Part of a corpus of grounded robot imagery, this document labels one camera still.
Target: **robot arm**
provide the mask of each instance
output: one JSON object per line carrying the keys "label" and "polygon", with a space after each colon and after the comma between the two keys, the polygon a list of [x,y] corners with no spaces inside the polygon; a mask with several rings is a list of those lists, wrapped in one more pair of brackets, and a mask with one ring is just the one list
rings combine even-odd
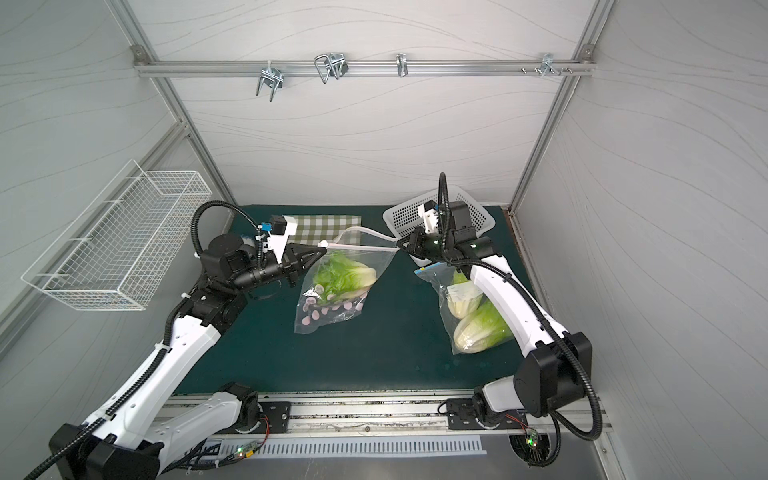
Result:
{"label": "robot arm", "polygon": [[[216,205],[239,211],[214,201],[202,205],[195,217]],[[273,217],[259,227],[255,239],[226,233],[214,238],[208,249],[200,248],[196,256],[204,271],[191,295],[184,294],[187,299],[170,316],[170,341],[158,343],[128,381],[82,425],[63,425],[54,434],[50,441],[54,455],[46,462],[58,462],[63,478],[150,480],[201,439],[232,425],[244,431],[257,425],[261,415],[258,394],[231,383],[204,404],[151,429],[181,380],[240,315],[247,304],[245,292],[281,279],[294,286],[326,251],[288,243],[296,233],[292,217]],[[266,248],[259,252],[262,233]],[[194,228],[193,243],[200,244]],[[50,466],[46,462],[28,478],[44,472]]]}
{"label": "robot arm", "polygon": [[[552,414],[577,436],[594,440],[602,430],[597,396],[592,389],[592,346],[583,333],[571,334],[536,302],[511,271],[507,260],[487,237],[478,237],[461,201],[451,202],[445,174],[440,174],[438,201],[418,209],[424,220],[398,247],[420,259],[446,262],[461,270],[493,302],[515,334],[523,363],[514,376],[475,390],[478,420],[496,418],[506,410],[525,409],[541,417]],[[593,429],[578,431],[556,410],[587,396]]]}

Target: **plastic bag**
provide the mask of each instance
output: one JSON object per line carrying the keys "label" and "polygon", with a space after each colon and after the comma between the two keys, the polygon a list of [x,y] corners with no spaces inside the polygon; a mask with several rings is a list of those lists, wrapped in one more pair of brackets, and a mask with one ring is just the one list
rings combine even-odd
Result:
{"label": "plastic bag", "polygon": [[371,286],[397,253],[397,239],[365,227],[344,230],[304,275],[293,331],[312,333],[323,325],[358,316]]}
{"label": "plastic bag", "polygon": [[513,338],[493,303],[456,268],[434,263],[415,273],[438,294],[442,324],[454,354],[481,352]]}

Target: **lettuce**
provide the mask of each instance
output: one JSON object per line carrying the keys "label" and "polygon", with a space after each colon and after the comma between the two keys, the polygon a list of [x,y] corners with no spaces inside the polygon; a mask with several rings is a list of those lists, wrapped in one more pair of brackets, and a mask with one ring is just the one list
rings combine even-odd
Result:
{"label": "lettuce", "polygon": [[512,337],[512,331],[490,300],[467,315],[453,331],[453,342],[462,353],[482,352]]}
{"label": "lettuce", "polygon": [[326,305],[362,295],[376,282],[376,270],[337,250],[323,258],[312,281],[319,294],[317,303]]}
{"label": "lettuce", "polygon": [[453,273],[453,283],[446,289],[446,296],[448,310],[459,320],[477,310],[483,297],[482,291],[459,271]]}

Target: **metal hook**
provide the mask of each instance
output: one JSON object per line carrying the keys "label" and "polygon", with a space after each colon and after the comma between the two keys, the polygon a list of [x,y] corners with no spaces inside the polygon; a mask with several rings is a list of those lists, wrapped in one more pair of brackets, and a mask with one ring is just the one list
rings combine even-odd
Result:
{"label": "metal hook", "polygon": [[563,73],[562,70],[557,71],[552,67],[552,62],[554,58],[552,57],[551,53],[547,53],[544,55],[544,58],[541,60],[541,67],[537,68],[536,71],[538,72],[539,76],[545,76],[547,73],[552,73],[555,75],[560,75]]}
{"label": "metal hook", "polygon": [[267,87],[272,89],[272,91],[270,92],[270,101],[272,101],[275,98],[275,92],[277,91],[277,89],[283,87],[283,73],[280,70],[273,68],[271,66],[262,68],[261,76],[259,76],[259,83],[256,86],[257,97],[259,96],[259,91],[261,91],[262,85],[266,85]]}
{"label": "metal hook", "polygon": [[333,74],[333,77],[336,80],[339,80],[349,70],[349,66],[346,64],[346,59],[344,58],[343,53],[324,53],[317,55],[315,57],[315,68],[320,75],[320,80],[322,80],[324,84],[328,83],[331,74]]}
{"label": "metal hook", "polygon": [[404,53],[398,53],[395,56],[395,61],[397,62],[397,76],[402,78],[408,75],[408,58],[406,58],[406,54]]}

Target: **white plastic basket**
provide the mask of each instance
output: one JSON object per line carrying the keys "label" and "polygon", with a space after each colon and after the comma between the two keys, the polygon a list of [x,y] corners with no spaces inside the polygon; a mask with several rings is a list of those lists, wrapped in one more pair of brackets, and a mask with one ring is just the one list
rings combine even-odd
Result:
{"label": "white plastic basket", "polygon": [[[422,218],[419,216],[419,212],[417,211],[419,205],[423,205],[430,200],[434,200],[436,202],[437,194],[438,189],[434,189],[430,192],[419,195],[416,198],[412,198],[411,200],[385,210],[382,217],[384,218],[384,222],[389,228],[389,231],[391,231],[392,234],[397,238],[403,238],[406,235],[410,235],[410,233],[423,222]],[[467,204],[469,207],[469,216],[472,219],[472,225],[474,225],[478,231],[478,237],[496,225],[496,220],[493,220],[491,214],[489,214],[488,211],[477,202],[477,200],[470,197],[469,194],[461,188],[454,185],[449,185],[448,198],[451,202],[460,201]],[[418,266],[425,266],[427,263],[429,263],[429,260],[420,260],[415,257],[411,258],[413,258],[413,261],[416,262],[416,265]]]}
{"label": "white plastic basket", "polygon": [[[144,171],[131,161],[22,280],[76,310],[144,310],[210,195],[194,170]],[[86,224],[89,214],[101,215]]]}

